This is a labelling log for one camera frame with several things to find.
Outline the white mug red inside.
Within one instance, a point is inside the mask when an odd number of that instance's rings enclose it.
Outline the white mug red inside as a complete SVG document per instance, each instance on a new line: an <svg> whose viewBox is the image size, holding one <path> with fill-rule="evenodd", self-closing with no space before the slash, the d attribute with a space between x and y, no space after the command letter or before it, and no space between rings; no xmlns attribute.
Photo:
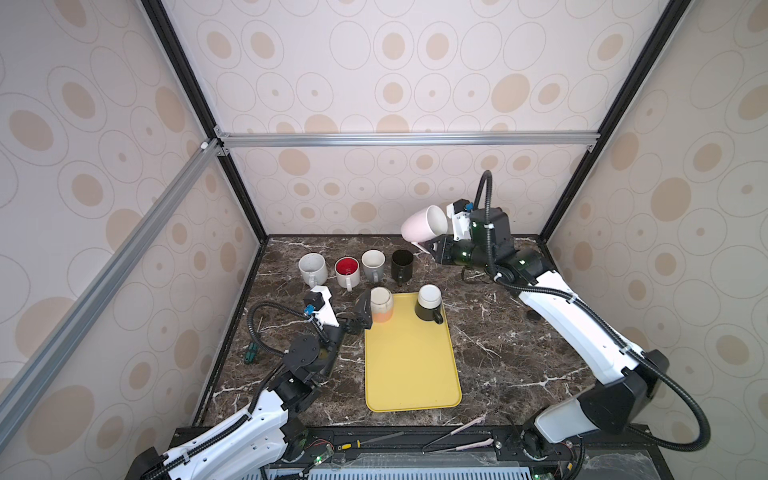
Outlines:
<svg viewBox="0 0 768 480"><path fill-rule="evenodd" d="M339 259L334 266L338 284L351 292L360 284L361 271L359 262L353 257Z"/></svg>

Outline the grey mug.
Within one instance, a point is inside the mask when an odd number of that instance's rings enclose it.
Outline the grey mug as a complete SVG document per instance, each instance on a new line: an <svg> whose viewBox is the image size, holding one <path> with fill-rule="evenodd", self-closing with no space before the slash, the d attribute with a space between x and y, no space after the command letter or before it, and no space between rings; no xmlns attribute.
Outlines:
<svg viewBox="0 0 768 480"><path fill-rule="evenodd" d="M380 250L368 250L361 257L363 273L371 284L380 284L384 278L386 256Z"/></svg>

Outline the pink mug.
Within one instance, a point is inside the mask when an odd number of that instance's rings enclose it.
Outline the pink mug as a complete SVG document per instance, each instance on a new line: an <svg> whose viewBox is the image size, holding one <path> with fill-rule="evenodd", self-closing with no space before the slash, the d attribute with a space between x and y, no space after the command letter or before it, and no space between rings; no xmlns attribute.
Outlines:
<svg viewBox="0 0 768 480"><path fill-rule="evenodd" d="M402 238L425 253L429 253L424 247L425 243L447 232L448 218L437 205L430 205L416 212L401 226Z"/></svg>

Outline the white speckled mug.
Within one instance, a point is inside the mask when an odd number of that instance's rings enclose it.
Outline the white speckled mug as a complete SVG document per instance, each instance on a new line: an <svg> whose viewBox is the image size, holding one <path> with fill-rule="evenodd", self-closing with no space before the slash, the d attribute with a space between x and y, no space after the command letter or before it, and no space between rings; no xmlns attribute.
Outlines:
<svg viewBox="0 0 768 480"><path fill-rule="evenodd" d="M319 253L308 253L298 262L303 282L309 287L324 285L328 278L328 268L324 257Z"/></svg>

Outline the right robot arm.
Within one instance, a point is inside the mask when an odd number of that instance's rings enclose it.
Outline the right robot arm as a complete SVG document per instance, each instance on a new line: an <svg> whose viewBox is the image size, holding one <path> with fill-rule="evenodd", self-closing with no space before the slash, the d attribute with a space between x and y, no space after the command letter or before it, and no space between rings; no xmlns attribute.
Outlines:
<svg viewBox="0 0 768 480"><path fill-rule="evenodd" d="M447 209L428 207L426 231L412 241L425 245L437 263L482 272L491 283L513 293L549 323L591 370L593 386L530 420L522 432L530 457L541 457L547 444L597 431L630 432L672 451L704 449L711 440L710 422L693 396L668 375L668 358L619 333L568 286L544 254L515 243L507 214L491 204L492 180L486 170L474 199L457 200ZM694 439L669 441L633 426L661 385L691 410L698 426Z"/></svg>

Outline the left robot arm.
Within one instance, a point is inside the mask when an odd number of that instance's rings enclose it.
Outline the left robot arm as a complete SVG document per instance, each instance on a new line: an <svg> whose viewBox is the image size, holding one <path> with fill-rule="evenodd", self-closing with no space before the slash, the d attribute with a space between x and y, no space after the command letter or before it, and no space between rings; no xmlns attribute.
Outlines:
<svg viewBox="0 0 768 480"><path fill-rule="evenodd" d="M251 306L246 324L251 340L278 357L251 402L199 436L160 454L150 447L131 464L128 479L239 479L306 448L307 430L298 415L320 394L348 335L372 328L371 291L350 312L336 314L326 287L306 292L301 311L263 301ZM296 337L289 348L264 343L255 325L258 310L271 308L300 318L314 332Z"/></svg>

